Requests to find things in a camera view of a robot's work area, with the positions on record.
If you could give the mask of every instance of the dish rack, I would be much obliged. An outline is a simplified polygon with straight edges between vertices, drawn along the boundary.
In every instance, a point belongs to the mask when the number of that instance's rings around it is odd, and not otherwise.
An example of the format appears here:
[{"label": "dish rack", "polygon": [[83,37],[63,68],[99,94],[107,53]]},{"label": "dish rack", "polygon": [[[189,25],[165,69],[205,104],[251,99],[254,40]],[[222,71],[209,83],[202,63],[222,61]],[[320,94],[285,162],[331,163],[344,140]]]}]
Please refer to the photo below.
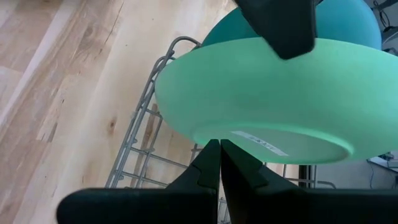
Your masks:
[{"label": "dish rack", "polygon": [[[157,180],[153,180],[153,179],[145,177],[146,171],[148,168],[148,162],[149,162],[149,159],[151,159],[151,158],[157,159],[159,161],[166,162],[168,164],[171,164],[171,165],[174,165],[177,167],[181,167],[184,169],[186,169],[188,167],[185,164],[181,164],[179,162],[175,162],[170,159],[160,157],[160,156],[153,154],[153,152],[155,151],[154,144],[156,142],[156,139],[157,139],[157,136],[158,136],[158,133],[160,130],[160,126],[163,122],[163,117],[159,112],[149,109],[149,103],[155,93],[154,83],[156,81],[156,78],[159,75],[159,73],[163,70],[163,68],[166,66],[168,61],[175,60],[175,58],[173,57],[173,55],[175,53],[174,47],[176,46],[177,43],[179,43],[180,41],[183,41],[183,40],[189,41],[189,42],[195,44],[195,47],[193,49],[197,49],[197,48],[201,47],[201,43],[199,43],[197,40],[195,40],[191,37],[185,37],[185,36],[177,37],[170,44],[170,47],[167,50],[165,56],[160,57],[155,62],[155,65],[153,66],[153,69],[150,72],[150,75],[148,77],[148,81],[145,84],[144,91],[142,92],[139,102],[136,106],[134,115],[133,115],[131,122],[129,124],[129,127],[127,129],[127,133],[123,139],[120,150],[116,156],[116,160],[111,169],[111,173],[108,177],[108,180],[106,181],[106,185],[105,185],[106,188],[117,187],[118,182],[120,180],[123,180],[125,176],[137,180],[134,184],[134,188],[141,188],[143,182],[152,183],[152,184],[158,185],[160,187],[166,187],[168,185],[168,183],[159,182]],[[139,132],[140,128],[142,128],[141,127],[142,120],[144,119],[144,116],[146,114],[151,114],[152,116],[158,117],[159,122],[158,122],[157,126],[155,127],[155,131],[153,133],[154,137],[152,138],[152,141],[150,142],[149,147],[145,148],[145,149],[139,149],[134,144],[137,143],[137,139],[136,139],[137,133]],[[131,151],[137,152],[139,155],[145,157],[144,162],[142,163],[142,166],[141,166],[141,171],[139,172],[138,175],[130,173],[130,172],[126,172],[124,170],[124,166],[126,165],[127,158]],[[191,149],[192,155],[190,158],[190,163],[194,160],[194,158],[200,151],[201,151],[201,149],[198,147],[197,144],[195,144],[193,149]],[[286,174],[286,166],[287,165],[285,164],[284,168],[283,168],[283,174],[282,174],[283,177],[285,177],[285,174]],[[313,187],[316,187],[316,184],[325,184],[325,185],[329,185],[331,188],[334,188],[334,189],[336,188],[335,185],[331,182],[317,180],[317,167],[316,166],[313,166],[312,170],[314,170],[313,180],[293,179],[293,178],[286,178],[286,179],[290,180],[290,181],[294,181],[294,182],[310,183],[310,184],[313,184]],[[219,202],[218,202],[218,223],[222,223],[222,224],[230,223],[226,200],[222,197],[219,199]]]}]

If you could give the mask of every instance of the mint green bowl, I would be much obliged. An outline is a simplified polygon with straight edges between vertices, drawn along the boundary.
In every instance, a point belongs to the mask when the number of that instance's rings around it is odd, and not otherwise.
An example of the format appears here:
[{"label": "mint green bowl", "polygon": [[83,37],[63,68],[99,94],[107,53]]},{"label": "mint green bowl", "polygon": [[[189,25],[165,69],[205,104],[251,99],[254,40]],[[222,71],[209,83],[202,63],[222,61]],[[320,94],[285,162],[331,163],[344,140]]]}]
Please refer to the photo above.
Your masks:
[{"label": "mint green bowl", "polygon": [[281,60],[260,37],[190,52],[159,74],[174,130],[205,145],[230,139],[264,162],[321,164],[398,148],[398,58],[317,39]]}]

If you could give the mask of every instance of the wood grain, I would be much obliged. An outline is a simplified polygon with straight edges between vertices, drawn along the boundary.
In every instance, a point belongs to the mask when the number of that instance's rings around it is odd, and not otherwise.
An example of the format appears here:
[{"label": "wood grain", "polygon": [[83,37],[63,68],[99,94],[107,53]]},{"label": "wood grain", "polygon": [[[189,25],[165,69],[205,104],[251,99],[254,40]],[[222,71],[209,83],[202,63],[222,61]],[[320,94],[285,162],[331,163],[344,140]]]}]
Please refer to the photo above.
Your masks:
[{"label": "wood grain", "polygon": [[[67,194],[103,187],[154,62],[180,35],[203,40],[233,8],[229,0],[0,1],[0,222],[55,223]],[[176,56],[191,48],[179,44]],[[136,146],[148,147],[157,122],[144,118]],[[164,123],[154,154],[188,164],[192,147]],[[138,158],[131,153],[127,171],[139,172]],[[146,177],[169,183],[181,172],[150,159]]]}]

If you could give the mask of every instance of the label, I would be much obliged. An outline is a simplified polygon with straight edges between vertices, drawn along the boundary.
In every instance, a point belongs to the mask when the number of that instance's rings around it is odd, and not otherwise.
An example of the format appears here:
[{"label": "label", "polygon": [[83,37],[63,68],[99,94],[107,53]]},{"label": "label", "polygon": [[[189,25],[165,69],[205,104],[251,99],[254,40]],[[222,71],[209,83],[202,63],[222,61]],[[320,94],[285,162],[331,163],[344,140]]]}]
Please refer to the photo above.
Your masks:
[{"label": "label", "polygon": [[257,144],[260,144],[264,147],[266,147],[268,150],[270,150],[271,152],[277,154],[278,156],[289,156],[288,154],[284,153],[282,150],[278,149],[277,147],[269,144],[268,142],[259,139],[251,134],[245,133],[243,131],[232,131],[232,133],[237,134],[238,136],[242,136],[245,137],[247,139],[250,139],[252,141],[254,141]]}]

